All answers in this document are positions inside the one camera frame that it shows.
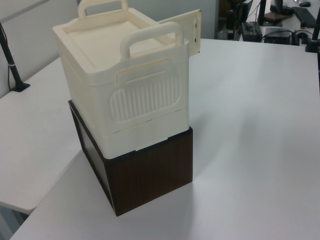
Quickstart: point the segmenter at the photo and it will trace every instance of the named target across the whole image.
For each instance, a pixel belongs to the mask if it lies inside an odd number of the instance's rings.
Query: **box handle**
[[[122,10],[123,11],[128,11],[128,0],[82,0],[79,3],[78,6],[78,15],[79,19],[85,19],[86,18],[86,9],[91,6],[96,6],[100,4],[106,4],[106,3],[111,3],[111,2],[121,2]]]
[[[136,42],[147,39],[153,39],[162,35],[175,33],[175,45],[181,46],[185,42],[184,32],[180,24],[176,22],[167,22],[156,26],[146,27],[125,36],[120,44],[120,53],[123,60],[129,59],[130,46]]]

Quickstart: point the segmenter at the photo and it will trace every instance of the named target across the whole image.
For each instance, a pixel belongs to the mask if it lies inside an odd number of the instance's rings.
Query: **computer monitor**
[[[242,11],[240,13],[239,20],[240,23],[244,23],[247,20],[253,1],[254,0],[251,0],[250,2],[244,2],[242,4]]]

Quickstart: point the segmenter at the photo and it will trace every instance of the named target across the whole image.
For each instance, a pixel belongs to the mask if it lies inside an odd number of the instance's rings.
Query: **computer mouse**
[[[310,7],[311,3],[309,1],[299,3],[299,7]]]

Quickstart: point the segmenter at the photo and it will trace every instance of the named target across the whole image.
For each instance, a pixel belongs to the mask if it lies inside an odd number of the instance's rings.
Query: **monitor arm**
[[[28,88],[30,86],[30,84],[24,83],[20,78],[18,69],[16,67],[15,61],[12,57],[11,52],[10,52],[8,42],[5,37],[5,33],[3,31],[3,27],[1,25],[1,23],[0,23],[0,44],[1,44],[2,50],[4,52],[5,58],[8,62],[8,66],[9,66],[9,68],[12,72],[13,78],[15,80],[15,87],[11,90],[15,91],[15,92],[22,92],[23,90]]]
[[[305,46],[306,52],[319,53],[319,43],[318,43],[319,31],[320,31],[320,7],[319,7],[319,11],[318,11],[318,16],[316,17],[312,38],[308,39],[308,42]]]

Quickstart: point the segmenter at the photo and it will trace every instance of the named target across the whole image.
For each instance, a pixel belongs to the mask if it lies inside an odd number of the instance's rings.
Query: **dark wooden box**
[[[82,149],[113,210],[120,216],[193,180],[193,129],[139,151],[104,158],[69,101]]]

